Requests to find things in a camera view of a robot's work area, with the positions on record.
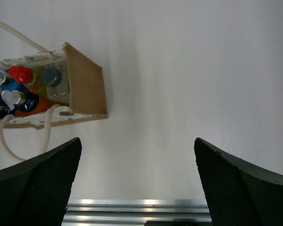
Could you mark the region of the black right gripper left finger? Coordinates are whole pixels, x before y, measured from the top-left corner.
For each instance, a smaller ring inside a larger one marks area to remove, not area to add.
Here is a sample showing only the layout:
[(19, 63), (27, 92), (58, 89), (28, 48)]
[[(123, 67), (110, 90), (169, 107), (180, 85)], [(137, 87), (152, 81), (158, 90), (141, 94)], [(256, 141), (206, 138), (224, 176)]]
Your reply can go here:
[(76, 137), (0, 170), (0, 226), (61, 225), (81, 153)]

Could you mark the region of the dark blue pump bottle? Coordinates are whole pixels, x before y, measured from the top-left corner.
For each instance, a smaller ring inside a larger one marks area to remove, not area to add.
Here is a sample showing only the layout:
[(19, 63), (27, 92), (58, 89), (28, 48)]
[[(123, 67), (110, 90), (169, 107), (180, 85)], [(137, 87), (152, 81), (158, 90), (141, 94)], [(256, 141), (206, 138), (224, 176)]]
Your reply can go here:
[(32, 92), (4, 90), (0, 94), (0, 118), (11, 114), (15, 117), (26, 117), (32, 114), (39, 103), (39, 98)]

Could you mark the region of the clear bottle grey cap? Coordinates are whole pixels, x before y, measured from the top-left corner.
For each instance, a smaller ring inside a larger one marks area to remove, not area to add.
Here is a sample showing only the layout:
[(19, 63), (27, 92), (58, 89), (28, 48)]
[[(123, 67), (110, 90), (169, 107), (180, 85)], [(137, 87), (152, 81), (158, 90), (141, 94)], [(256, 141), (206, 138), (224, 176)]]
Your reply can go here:
[(64, 58), (45, 65), (45, 69), (42, 71), (42, 82), (47, 88), (48, 99), (69, 104), (68, 68)]

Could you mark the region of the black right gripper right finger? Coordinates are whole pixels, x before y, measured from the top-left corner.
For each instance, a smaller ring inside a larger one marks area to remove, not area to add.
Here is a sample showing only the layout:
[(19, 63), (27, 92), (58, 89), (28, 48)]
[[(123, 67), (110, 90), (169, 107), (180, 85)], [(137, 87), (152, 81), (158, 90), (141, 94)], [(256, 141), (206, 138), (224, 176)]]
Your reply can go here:
[(202, 138), (196, 164), (215, 226), (283, 226), (283, 175), (235, 157)]

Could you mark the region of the jute canvas tote bag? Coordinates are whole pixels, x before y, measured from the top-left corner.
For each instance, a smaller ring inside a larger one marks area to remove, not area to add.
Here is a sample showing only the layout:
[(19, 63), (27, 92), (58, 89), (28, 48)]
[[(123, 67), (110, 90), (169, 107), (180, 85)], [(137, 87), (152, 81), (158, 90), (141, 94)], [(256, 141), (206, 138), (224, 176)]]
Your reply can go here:
[(68, 82), (70, 88), (69, 104), (51, 101), (54, 105), (47, 111), (32, 114), (26, 117), (15, 117), (11, 114), (0, 118), (0, 144), (3, 152), (15, 162), (22, 162), (23, 158), (15, 153), (15, 147), (5, 139), (4, 128), (43, 129), (43, 141), (39, 147), (40, 153), (48, 149), (52, 127), (105, 119), (108, 116), (106, 95), (102, 68), (75, 49), (65, 43), (62, 49), (50, 51), (32, 41), (13, 27), (0, 21), (0, 28), (18, 37), (23, 42), (37, 49), (31, 56), (22, 56), (14, 59), (0, 61), (0, 67), (9, 71), (14, 65), (23, 65), (29, 68), (44, 66), (48, 63), (64, 58), (67, 61)]

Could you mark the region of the yellow bottle red cap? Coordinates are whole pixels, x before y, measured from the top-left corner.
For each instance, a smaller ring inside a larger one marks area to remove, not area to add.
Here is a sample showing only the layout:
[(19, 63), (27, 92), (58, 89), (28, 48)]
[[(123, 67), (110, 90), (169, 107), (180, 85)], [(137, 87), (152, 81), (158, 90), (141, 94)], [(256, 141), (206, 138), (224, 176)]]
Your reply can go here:
[(14, 65), (9, 68), (9, 75), (17, 82), (25, 85), (31, 92), (47, 98), (47, 88), (42, 82), (44, 66), (29, 68), (23, 65)]

